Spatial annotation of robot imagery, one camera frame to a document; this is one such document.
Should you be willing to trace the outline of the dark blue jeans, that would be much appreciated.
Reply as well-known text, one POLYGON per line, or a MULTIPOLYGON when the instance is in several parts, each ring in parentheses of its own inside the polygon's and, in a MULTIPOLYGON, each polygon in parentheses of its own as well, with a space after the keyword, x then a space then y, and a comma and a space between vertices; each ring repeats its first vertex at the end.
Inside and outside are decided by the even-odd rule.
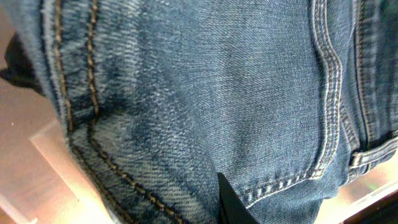
POLYGON ((313 223, 397 152, 397 2, 2 2, 115 223, 313 223))

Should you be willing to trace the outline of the black garment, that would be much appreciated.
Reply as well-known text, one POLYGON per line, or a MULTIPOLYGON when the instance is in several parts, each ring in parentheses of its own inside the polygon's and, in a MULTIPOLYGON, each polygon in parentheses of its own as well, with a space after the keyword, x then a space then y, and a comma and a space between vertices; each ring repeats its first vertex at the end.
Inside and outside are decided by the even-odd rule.
POLYGON ((31 89, 44 96, 40 82, 35 75, 30 59, 25 53, 18 33, 15 33, 10 39, 4 59, 6 68, 1 69, 1 78, 3 80, 13 86, 31 89))

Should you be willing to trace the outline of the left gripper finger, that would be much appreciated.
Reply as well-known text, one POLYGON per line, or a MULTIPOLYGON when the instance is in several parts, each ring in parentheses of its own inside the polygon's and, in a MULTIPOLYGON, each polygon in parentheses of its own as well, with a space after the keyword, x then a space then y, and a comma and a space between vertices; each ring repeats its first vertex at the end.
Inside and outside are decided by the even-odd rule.
POLYGON ((218 182, 220 187, 219 223, 257 224, 257 221, 240 201, 227 178, 220 172, 218 173, 218 182))

